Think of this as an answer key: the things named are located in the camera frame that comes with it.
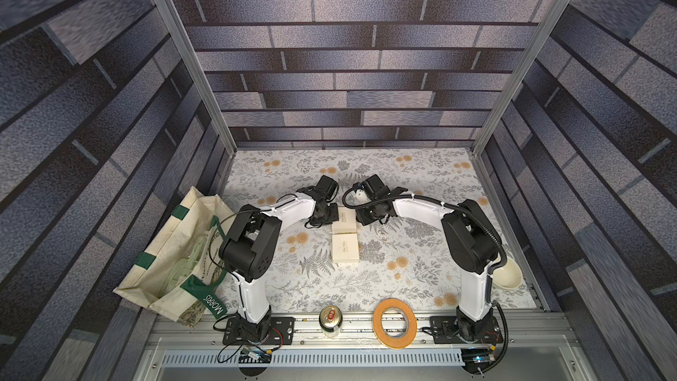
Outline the cream drawer jewelry box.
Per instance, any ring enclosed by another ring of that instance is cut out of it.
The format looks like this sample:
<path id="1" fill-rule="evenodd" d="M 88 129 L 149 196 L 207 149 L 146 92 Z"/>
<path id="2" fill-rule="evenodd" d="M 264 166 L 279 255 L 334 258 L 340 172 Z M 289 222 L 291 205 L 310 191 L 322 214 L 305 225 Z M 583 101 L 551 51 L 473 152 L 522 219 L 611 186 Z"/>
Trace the cream drawer jewelry box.
<path id="1" fill-rule="evenodd" d="M 356 233 L 333 235 L 331 258 L 335 264 L 353 264 L 360 261 L 360 247 Z"/>

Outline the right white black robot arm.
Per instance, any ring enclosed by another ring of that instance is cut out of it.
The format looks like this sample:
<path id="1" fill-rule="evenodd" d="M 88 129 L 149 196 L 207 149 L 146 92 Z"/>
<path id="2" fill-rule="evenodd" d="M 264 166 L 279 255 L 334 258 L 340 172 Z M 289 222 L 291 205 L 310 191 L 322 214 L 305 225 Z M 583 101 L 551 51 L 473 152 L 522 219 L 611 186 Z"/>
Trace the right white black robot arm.
<path id="1" fill-rule="evenodd" d="M 374 192 L 366 183 L 357 183 L 343 195 L 342 203 L 356 211 L 364 226 L 404 217 L 444 232 L 451 258 L 462 270 L 458 331 L 468 338 L 486 329 L 493 315 L 493 272 L 507 264 L 507 254 L 477 202 L 467 199 L 453 205 L 404 189 L 384 187 Z"/>

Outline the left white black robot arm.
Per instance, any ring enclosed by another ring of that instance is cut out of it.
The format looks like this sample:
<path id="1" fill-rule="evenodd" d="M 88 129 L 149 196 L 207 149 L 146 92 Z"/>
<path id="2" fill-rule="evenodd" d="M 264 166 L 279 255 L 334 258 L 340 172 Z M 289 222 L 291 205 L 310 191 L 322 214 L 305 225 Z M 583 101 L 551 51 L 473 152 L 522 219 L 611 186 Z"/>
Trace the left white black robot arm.
<path id="1" fill-rule="evenodd" d="M 250 324 L 268 318 L 271 306 L 262 277 L 271 266 L 280 233 L 297 222 L 320 228 L 338 220 L 333 202 L 338 186 L 316 185 L 301 188 L 281 203 L 268 208 L 243 206 L 232 216 L 222 236 L 219 258 L 232 274 L 239 290 L 237 313 Z"/>

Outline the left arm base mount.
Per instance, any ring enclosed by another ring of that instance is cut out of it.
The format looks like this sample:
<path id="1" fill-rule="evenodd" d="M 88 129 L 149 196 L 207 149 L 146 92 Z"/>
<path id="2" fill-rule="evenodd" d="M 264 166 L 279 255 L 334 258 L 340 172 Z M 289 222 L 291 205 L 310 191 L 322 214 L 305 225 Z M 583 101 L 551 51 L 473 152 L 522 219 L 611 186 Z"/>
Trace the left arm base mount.
<path id="1" fill-rule="evenodd" d="M 272 345 L 290 346 L 294 340 L 293 317 L 264 317 L 259 323 L 248 322 L 236 315 L 227 320 L 227 324 L 216 330 L 224 333 L 224 346 Z"/>

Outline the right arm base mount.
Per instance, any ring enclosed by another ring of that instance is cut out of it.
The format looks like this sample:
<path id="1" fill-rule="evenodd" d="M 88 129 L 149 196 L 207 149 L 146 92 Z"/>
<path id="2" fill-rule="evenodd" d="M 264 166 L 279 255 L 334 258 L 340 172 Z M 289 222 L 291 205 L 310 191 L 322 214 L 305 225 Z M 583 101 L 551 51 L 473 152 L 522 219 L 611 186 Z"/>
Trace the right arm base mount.
<path id="1" fill-rule="evenodd" d="M 433 316 L 429 320 L 435 344 L 485 344 L 504 342 L 504 334 L 493 312 L 480 321 L 456 316 Z"/>

